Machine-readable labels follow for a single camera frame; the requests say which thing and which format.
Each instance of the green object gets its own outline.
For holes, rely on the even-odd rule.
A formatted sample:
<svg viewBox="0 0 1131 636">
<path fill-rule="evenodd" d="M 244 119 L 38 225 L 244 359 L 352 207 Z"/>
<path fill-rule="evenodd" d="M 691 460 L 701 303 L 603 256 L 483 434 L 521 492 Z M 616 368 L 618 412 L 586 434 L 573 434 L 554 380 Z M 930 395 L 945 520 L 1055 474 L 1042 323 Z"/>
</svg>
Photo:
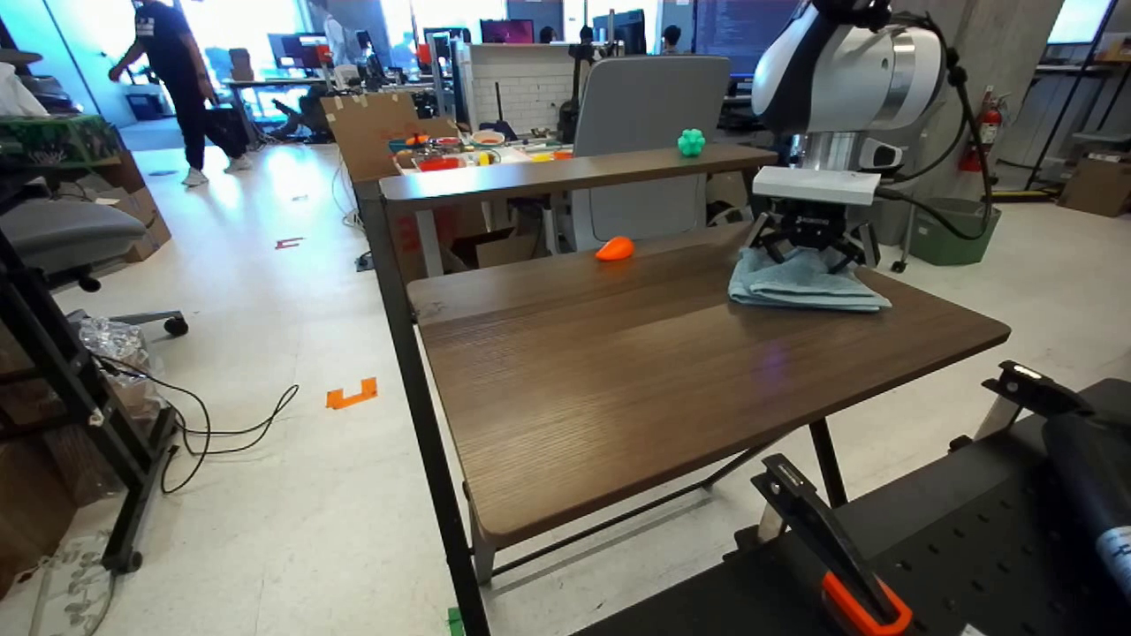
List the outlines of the green object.
<svg viewBox="0 0 1131 636">
<path fill-rule="evenodd" d="M 956 200 L 956 196 L 937 196 L 926 200 L 930 207 L 945 213 L 947 221 L 956 221 L 960 232 L 978 232 L 983 228 L 983 205 L 978 200 Z M 1002 207 L 991 207 L 991 225 L 987 235 L 978 240 L 960 240 L 947 225 L 939 225 L 933 215 L 920 213 L 917 217 L 917 235 L 911 235 L 911 254 L 933 263 L 977 263 L 983 261 L 992 228 L 997 228 Z"/>
<path fill-rule="evenodd" d="M 706 135 L 701 126 L 681 126 L 681 135 L 676 139 L 676 147 L 681 160 L 701 160 L 706 147 Z"/>
<path fill-rule="evenodd" d="M 118 129 L 103 115 L 0 115 L 0 139 L 25 144 L 37 166 L 114 166 Z"/>
<path fill-rule="evenodd" d="M 468 636 L 461 609 L 448 609 L 448 636 Z"/>
</svg>

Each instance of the orange ball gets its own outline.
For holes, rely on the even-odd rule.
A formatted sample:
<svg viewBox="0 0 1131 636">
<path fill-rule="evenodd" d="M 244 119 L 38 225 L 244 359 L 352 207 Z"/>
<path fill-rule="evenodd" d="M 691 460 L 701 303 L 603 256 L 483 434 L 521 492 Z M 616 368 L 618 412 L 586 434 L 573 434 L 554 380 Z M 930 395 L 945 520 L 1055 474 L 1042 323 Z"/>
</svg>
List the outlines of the orange ball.
<svg viewBox="0 0 1131 636">
<path fill-rule="evenodd" d="M 593 256 L 612 263 L 612 261 L 631 261 L 634 254 L 636 254 L 636 240 L 631 240 L 626 232 L 616 232 L 598 248 Z"/>
</svg>

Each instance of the plastic bag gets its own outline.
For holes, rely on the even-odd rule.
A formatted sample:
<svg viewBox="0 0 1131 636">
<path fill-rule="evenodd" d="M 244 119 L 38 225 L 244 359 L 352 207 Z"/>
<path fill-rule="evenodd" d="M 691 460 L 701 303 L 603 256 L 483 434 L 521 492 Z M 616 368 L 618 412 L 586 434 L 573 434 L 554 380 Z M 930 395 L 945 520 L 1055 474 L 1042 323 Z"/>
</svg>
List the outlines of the plastic bag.
<svg viewBox="0 0 1131 636">
<path fill-rule="evenodd" d="M 118 402 L 124 406 L 129 420 L 152 422 L 162 409 L 162 400 L 147 375 L 147 345 L 139 328 L 124 320 L 93 316 L 84 309 L 66 313 L 72 328 L 78 331 L 78 341 L 120 368 L 129 375 L 106 375 L 114 386 Z"/>
</svg>

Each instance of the wheel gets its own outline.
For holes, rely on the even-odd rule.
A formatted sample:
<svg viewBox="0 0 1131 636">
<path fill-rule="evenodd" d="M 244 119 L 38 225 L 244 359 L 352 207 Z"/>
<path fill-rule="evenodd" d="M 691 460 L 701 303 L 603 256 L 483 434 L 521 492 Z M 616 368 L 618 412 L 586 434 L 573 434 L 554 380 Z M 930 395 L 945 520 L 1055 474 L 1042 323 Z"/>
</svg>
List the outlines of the wheel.
<svg viewBox="0 0 1131 636">
<path fill-rule="evenodd" d="M 189 320 L 176 313 L 166 320 L 169 340 L 182 340 L 189 331 Z"/>
<path fill-rule="evenodd" d="M 124 553 L 120 563 L 106 563 L 114 572 L 139 572 L 142 567 L 142 551 Z"/>
<path fill-rule="evenodd" d="M 965 444 L 971 444 L 971 438 L 969 438 L 969 434 L 958 434 L 958 438 L 951 438 L 951 447 L 947 447 L 947 453 L 960 453 Z"/>
</svg>

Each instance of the table top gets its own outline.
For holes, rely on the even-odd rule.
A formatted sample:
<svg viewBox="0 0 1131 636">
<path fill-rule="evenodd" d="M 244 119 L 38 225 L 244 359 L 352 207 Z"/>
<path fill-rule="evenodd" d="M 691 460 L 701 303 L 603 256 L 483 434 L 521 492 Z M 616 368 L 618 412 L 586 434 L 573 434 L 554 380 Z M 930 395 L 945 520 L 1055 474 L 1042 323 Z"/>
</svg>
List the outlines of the table top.
<svg viewBox="0 0 1131 636">
<path fill-rule="evenodd" d="M 329 86 L 329 76 L 250 76 L 250 81 L 228 76 L 224 86 L 228 87 Z"/>
<path fill-rule="evenodd" d="M 499 548 L 1008 340 L 885 275 L 885 313 L 725 300 L 735 225 L 410 281 L 483 537 Z"/>
<path fill-rule="evenodd" d="M 681 174 L 727 174 L 774 162 L 774 152 L 761 152 L 735 142 L 709 142 L 701 160 L 679 160 L 676 147 L 616 152 L 616 155 L 573 155 L 565 162 L 504 162 L 446 174 L 404 174 L 381 176 L 381 196 L 390 207 L 435 207 L 473 196 L 529 196 L 575 187 L 666 179 Z"/>
</svg>

